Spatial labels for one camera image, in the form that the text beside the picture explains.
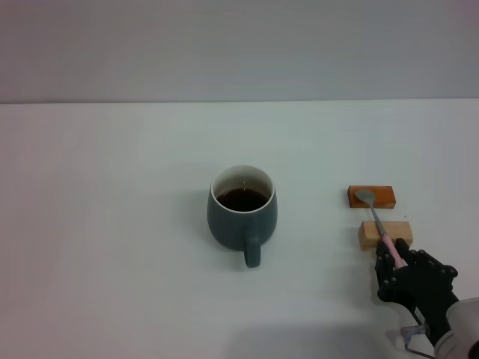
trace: spoon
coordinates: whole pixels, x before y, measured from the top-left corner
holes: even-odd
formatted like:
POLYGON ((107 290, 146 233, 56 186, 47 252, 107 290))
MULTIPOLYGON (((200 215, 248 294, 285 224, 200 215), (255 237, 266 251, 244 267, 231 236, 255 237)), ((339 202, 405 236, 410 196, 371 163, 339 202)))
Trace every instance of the spoon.
POLYGON ((379 233, 381 233, 382 241, 386 244, 389 249, 389 252, 394 258, 394 267, 396 269, 404 267, 403 259, 397 252, 396 247, 392 243, 391 237, 384 229, 384 226, 382 225, 381 221, 379 220, 379 217, 376 214, 376 211, 374 210, 374 202, 376 201, 376 195, 372 191, 368 191, 367 189, 359 189, 358 191, 354 192, 354 195, 371 208, 374 220, 376 221, 377 229, 379 230, 379 233))

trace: dark teal mug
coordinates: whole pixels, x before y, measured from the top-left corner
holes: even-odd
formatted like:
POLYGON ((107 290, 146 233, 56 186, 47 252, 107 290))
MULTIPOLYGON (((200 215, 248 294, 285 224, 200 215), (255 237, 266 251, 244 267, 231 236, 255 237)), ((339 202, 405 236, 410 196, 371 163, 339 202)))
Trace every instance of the dark teal mug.
POLYGON ((244 252, 249 268, 260 265, 260 247, 275 231, 277 219, 275 186, 259 168, 230 167, 211 182, 208 197, 211 233, 226 248, 244 252))

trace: light wooden block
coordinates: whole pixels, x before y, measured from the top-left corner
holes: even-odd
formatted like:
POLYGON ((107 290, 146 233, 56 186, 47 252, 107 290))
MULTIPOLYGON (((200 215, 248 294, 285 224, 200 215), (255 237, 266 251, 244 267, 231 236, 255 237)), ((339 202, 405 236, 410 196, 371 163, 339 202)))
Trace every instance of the light wooden block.
MULTIPOLYGON (((396 242, 396 238, 402 238, 409 246, 412 244, 412 231, 409 222, 385 221, 382 225, 393 242, 396 242)), ((379 234, 375 221, 363 221, 361 223, 359 228, 359 244, 361 245, 362 251, 376 249, 377 244, 381 240, 382 237, 379 234)))
POLYGON ((347 198, 351 208, 369 208, 366 203, 354 195, 354 192, 359 189, 367 189, 376 195, 375 208, 394 208, 396 206, 396 197, 389 185, 350 185, 347 189, 347 198))

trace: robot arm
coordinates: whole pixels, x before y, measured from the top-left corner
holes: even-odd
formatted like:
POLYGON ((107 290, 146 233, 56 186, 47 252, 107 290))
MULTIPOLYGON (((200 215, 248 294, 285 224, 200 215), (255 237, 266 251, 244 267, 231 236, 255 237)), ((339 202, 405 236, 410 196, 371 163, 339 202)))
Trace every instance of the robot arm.
POLYGON ((417 327, 401 331, 406 350, 423 355, 408 344, 412 335, 426 334, 437 358, 479 359, 479 299, 457 300, 452 293, 457 271, 452 266, 441 264, 425 251, 409 250, 402 239, 397 239, 395 247, 407 266, 394 269, 393 256, 380 242, 375 270, 379 299, 403 305, 418 322, 417 327))

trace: mug handle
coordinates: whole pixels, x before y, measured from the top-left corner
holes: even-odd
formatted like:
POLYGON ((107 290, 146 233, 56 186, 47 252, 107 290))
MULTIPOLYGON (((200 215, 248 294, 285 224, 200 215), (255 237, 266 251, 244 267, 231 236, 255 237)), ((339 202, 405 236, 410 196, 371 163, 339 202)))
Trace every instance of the mug handle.
POLYGON ((256 235, 248 235, 245 244, 245 262, 248 268, 256 268, 261 261, 261 245, 256 235))

